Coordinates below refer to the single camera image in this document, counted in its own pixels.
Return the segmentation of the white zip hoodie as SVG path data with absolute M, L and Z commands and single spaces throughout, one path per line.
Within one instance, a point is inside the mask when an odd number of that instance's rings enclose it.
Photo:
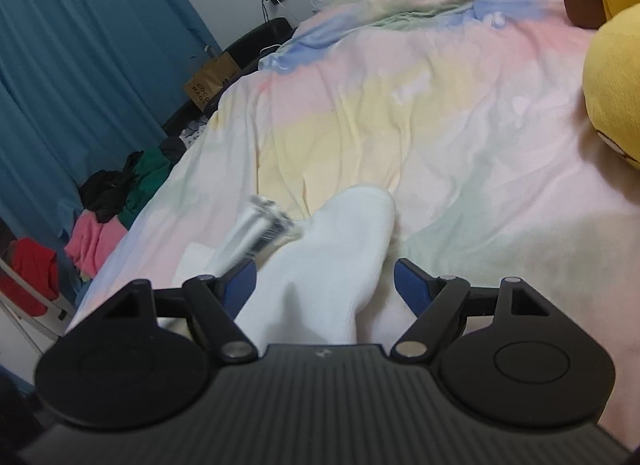
M 222 277 L 248 258 L 257 265 L 250 297 L 230 297 L 230 315 L 259 350 L 274 344 L 356 343 L 356 316 L 370 303 L 394 229 L 384 188 L 356 185 L 294 221 L 272 200 L 253 196 L 218 248 L 186 246 L 172 284 Z

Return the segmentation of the pink garment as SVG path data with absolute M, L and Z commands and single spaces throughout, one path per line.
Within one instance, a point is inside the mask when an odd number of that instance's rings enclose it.
M 94 279 L 126 234 L 127 229 L 117 217 L 100 223 L 93 211 L 84 210 L 64 251 L 83 277 Z

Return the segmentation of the green garment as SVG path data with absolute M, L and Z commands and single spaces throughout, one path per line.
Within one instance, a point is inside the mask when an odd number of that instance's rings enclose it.
M 118 214 L 118 220 L 125 229 L 131 228 L 142 209 L 164 184 L 170 170 L 170 160 L 158 147 L 143 152 L 132 170 L 132 183 L 124 207 Z

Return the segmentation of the black garment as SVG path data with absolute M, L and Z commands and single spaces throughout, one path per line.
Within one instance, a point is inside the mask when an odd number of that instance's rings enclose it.
M 122 170 L 95 172 L 78 188 L 82 206 L 96 215 L 97 222 L 107 223 L 124 209 L 142 155 L 142 151 L 131 153 Z

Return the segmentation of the white patterned cloth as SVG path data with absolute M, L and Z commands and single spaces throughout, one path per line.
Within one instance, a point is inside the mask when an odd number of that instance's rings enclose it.
M 187 150 L 198 141 L 198 138 L 206 131 L 209 119 L 206 116 L 198 118 L 198 120 L 191 120 L 186 124 L 186 127 L 180 132 L 179 138 L 183 142 Z

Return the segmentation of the red garment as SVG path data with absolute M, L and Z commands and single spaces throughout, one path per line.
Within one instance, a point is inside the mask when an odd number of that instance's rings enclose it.
M 23 237 L 9 243 L 8 251 L 4 254 L 3 260 L 47 300 L 54 301 L 60 297 L 56 252 L 52 251 L 52 249 Z M 1 292 L 15 306 L 31 317 L 42 317 L 48 311 L 46 305 L 40 303 L 34 296 L 29 295 L 20 284 L 16 283 L 4 271 L 1 271 Z

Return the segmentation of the pastel rainbow duvet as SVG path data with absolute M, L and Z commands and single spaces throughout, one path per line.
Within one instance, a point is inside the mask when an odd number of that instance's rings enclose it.
M 590 41 L 562 0 L 321 10 L 224 94 L 78 317 L 137 277 L 171 285 L 186 246 L 219 246 L 254 194 L 304 220 L 375 185 L 395 225 L 356 341 L 389 345 L 411 322 L 395 258 L 477 285 L 518 275 L 610 352 L 602 424 L 638 445 L 639 175 L 586 115 Z

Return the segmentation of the brown paper bag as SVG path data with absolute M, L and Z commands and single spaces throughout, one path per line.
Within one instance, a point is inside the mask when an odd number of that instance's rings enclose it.
M 238 64 L 228 51 L 224 51 L 221 55 L 204 62 L 183 85 L 183 91 L 196 107 L 204 112 L 206 105 L 212 102 L 215 96 L 221 95 L 222 90 L 228 87 L 239 73 Z

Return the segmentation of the black bedside sofa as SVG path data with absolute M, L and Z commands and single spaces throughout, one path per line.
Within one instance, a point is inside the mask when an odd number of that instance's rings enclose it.
M 188 102 L 163 125 L 167 136 L 177 136 L 188 121 L 212 116 L 224 92 L 241 77 L 256 72 L 259 61 L 287 42 L 293 32 L 285 17 L 276 17 L 235 40 L 221 55 L 206 61 L 183 85 Z

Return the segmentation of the blue curtain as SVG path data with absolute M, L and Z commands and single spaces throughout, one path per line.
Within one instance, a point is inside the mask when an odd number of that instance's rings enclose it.
M 1 217 L 61 248 L 94 172 L 163 140 L 218 46 L 188 0 L 1 0 Z

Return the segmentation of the yellow plush toy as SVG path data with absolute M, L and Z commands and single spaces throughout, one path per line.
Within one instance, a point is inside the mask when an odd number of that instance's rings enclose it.
M 564 0 L 570 22 L 593 36 L 582 93 L 600 139 L 639 166 L 639 0 Z

